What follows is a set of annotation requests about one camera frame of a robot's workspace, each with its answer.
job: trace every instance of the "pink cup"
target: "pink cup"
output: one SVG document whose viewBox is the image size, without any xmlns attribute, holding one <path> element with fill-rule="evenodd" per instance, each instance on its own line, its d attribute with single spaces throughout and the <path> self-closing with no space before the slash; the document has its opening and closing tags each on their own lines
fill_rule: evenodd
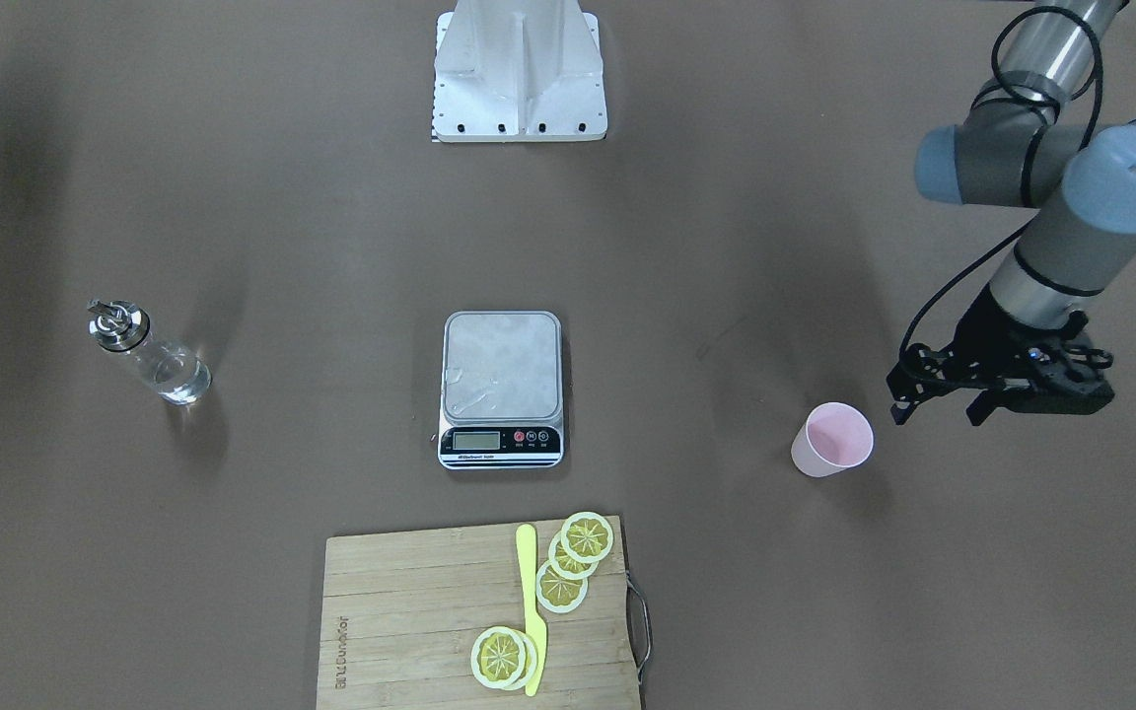
<svg viewBox="0 0 1136 710">
<path fill-rule="evenodd" d="M 829 476 L 857 467 L 875 449 L 875 432 L 857 409 L 840 401 L 819 404 L 792 442 L 792 460 L 807 476 Z"/>
</svg>

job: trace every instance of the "digital scale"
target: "digital scale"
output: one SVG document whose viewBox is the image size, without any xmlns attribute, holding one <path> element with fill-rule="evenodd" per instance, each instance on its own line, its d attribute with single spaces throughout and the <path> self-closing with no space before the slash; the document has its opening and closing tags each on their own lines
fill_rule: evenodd
<svg viewBox="0 0 1136 710">
<path fill-rule="evenodd" d="M 437 425 L 443 467 L 554 467 L 563 456 L 559 318 L 546 310 L 450 316 Z"/>
</svg>

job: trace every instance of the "black cable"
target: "black cable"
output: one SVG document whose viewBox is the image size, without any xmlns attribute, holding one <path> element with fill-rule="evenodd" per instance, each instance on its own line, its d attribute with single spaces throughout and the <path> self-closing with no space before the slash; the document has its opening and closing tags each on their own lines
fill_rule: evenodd
<svg viewBox="0 0 1136 710">
<path fill-rule="evenodd" d="M 988 66 L 993 70 L 993 81 L 996 81 L 997 85 L 1001 86 L 1002 91 L 1005 91 L 1005 94 L 1010 95 L 1011 99 L 1014 99 L 1019 103 L 1028 105 L 1028 107 L 1053 108 L 1055 111 L 1055 117 L 1058 117 L 1059 110 L 1061 109 L 1059 100 L 1051 99 L 1049 95 L 1045 99 L 1029 99 L 1027 95 L 1024 95 L 1022 93 L 1019 93 L 1019 91 L 1016 91 L 1013 86 L 1006 84 L 1005 76 L 1002 76 L 1001 59 L 997 58 L 997 56 L 1000 56 L 1002 52 L 1002 43 L 1004 43 L 1005 37 L 1010 36 L 1011 31 L 1013 31 L 1016 26 L 1019 26 L 1019 23 L 1022 23 L 1024 19 L 1031 18 L 1033 15 L 1043 15 L 1043 14 L 1063 15 L 1064 18 L 1071 19 L 1072 23 L 1076 24 L 1078 28 L 1080 28 L 1081 34 L 1086 35 L 1086 40 L 1089 41 L 1091 52 L 1093 52 L 1093 56 L 1095 56 L 1095 66 L 1093 66 L 1093 68 L 1091 69 L 1089 77 L 1086 77 L 1085 84 L 1080 85 L 1080 89 L 1077 90 L 1077 93 L 1072 94 L 1072 99 L 1076 100 L 1079 98 L 1079 95 L 1083 95 L 1086 92 L 1086 90 L 1088 90 L 1091 86 L 1095 87 L 1095 103 L 1093 103 L 1093 107 L 1091 107 L 1089 109 L 1089 123 L 1087 123 L 1086 125 L 1085 135 L 1083 135 L 1080 139 L 1080 149 L 1083 150 L 1087 145 L 1089 145 L 1089 140 L 1093 137 L 1093 135 L 1095 135 L 1095 126 L 1099 124 L 1099 114 L 1102 111 L 1103 108 L 1103 49 L 1102 45 L 1099 43 L 1099 33 L 1095 32 L 1095 28 L 1092 27 L 1089 23 L 1087 23 L 1084 18 L 1081 18 L 1081 16 L 1078 15 L 1077 12 L 1072 12 L 1072 10 L 1069 10 L 1067 8 L 1055 8 L 1055 6 L 1050 6 L 1050 5 L 1037 6 L 1037 8 L 1029 8 L 1024 12 L 1020 12 L 1018 18 L 1011 19 L 1010 23 L 1006 23 L 1005 27 L 1002 27 L 1002 32 L 997 35 L 997 39 L 993 42 L 993 50 L 988 55 Z"/>
<path fill-rule="evenodd" d="M 996 257 L 1002 249 L 1010 247 L 1016 239 L 1019 239 L 1024 234 L 1024 229 L 1027 229 L 1029 224 L 1033 224 L 1033 220 L 1028 220 L 1028 224 L 1025 224 L 1021 228 L 1014 229 L 1011 236 L 1002 240 L 1002 242 L 997 243 L 996 247 L 993 247 L 991 250 L 984 252 L 979 259 L 970 262 L 966 269 L 960 270 L 959 275 L 955 275 L 955 277 L 951 278 L 945 286 L 942 286 L 941 291 L 935 292 L 934 295 L 929 298 L 928 302 L 924 303 L 918 314 L 914 315 L 914 319 L 910 320 L 910 327 L 905 328 L 905 336 L 901 339 L 901 349 L 897 350 L 897 364 L 901 365 L 901 369 L 907 374 L 907 376 L 910 376 L 910 378 L 918 382 L 938 386 L 955 387 L 955 390 L 997 390 L 997 387 L 1000 387 L 1000 385 L 993 383 L 943 381 L 943 378 L 928 377 L 924 374 L 914 373 L 914 370 L 910 369 L 910 365 L 907 365 L 905 351 L 910 350 L 910 339 L 914 337 L 914 331 L 918 329 L 920 320 L 924 320 L 924 316 L 928 315 L 928 310 L 932 310 L 932 307 L 937 304 L 937 301 L 941 301 L 942 298 L 944 298 L 946 293 L 950 293 L 953 287 L 959 286 L 961 279 L 967 278 L 975 269 L 982 268 L 984 262 L 991 260 L 993 257 Z"/>
</svg>

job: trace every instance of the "cutting board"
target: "cutting board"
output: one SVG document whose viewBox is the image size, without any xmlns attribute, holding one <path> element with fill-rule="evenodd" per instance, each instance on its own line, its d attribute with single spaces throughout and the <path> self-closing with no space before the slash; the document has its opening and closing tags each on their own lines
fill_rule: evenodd
<svg viewBox="0 0 1136 710">
<path fill-rule="evenodd" d="M 318 710 L 640 710 L 626 620 L 625 538 L 590 577 L 586 599 L 546 620 L 537 695 L 476 683 L 470 651 L 492 625 L 524 628 L 515 529 L 496 526 L 334 536 L 327 541 Z M 533 523 L 537 565 L 562 520 Z"/>
</svg>

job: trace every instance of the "lemon slice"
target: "lemon slice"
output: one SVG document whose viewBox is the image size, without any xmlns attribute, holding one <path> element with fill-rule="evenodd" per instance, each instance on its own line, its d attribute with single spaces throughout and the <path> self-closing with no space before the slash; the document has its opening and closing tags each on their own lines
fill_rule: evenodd
<svg viewBox="0 0 1136 710">
<path fill-rule="evenodd" d="M 485 687 L 504 688 L 518 682 L 527 665 L 524 634 L 491 626 L 473 644 L 473 675 Z"/>
<path fill-rule="evenodd" d="M 519 636 L 524 638 L 524 651 L 527 661 L 524 663 L 524 674 L 519 676 L 518 682 L 509 684 L 509 686 L 506 686 L 502 691 L 519 691 L 519 688 L 527 686 L 528 682 L 532 682 L 533 679 L 533 674 L 537 670 L 537 646 L 534 646 L 533 640 L 528 637 L 528 634 L 521 630 L 517 630 L 515 633 L 518 633 Z"/>
<path fill-rule="evenodd" d="M 563 579 L 585 579 L 587 576 L 594 575 L 594 570 L 599 569 L 599 562 L 586 565 L 568 557 L 563 545 L 559 544 L 559 534 L 550 538 L 546 558 L 550 560 L 550 569 L 554 570 L 556 575 L 563 577 Z"/>
<path fill-rule="evenodd" d="M 599 562 L 612 551 L 612 526 L 599 512 L 574 512 L 559 528 L 560 548 L 573 560 Z"/>
<path fill-rule="evenodd" d="M 546 611 L 556 615 L 567 615 L 580 607 L 583 599 L 586 599 L 587 588 L 590 579 L 563 579 L 550 569 L 550 560 L 542 562 L 542 568 L 537 570 L 537 601 Z"/>
</svg>

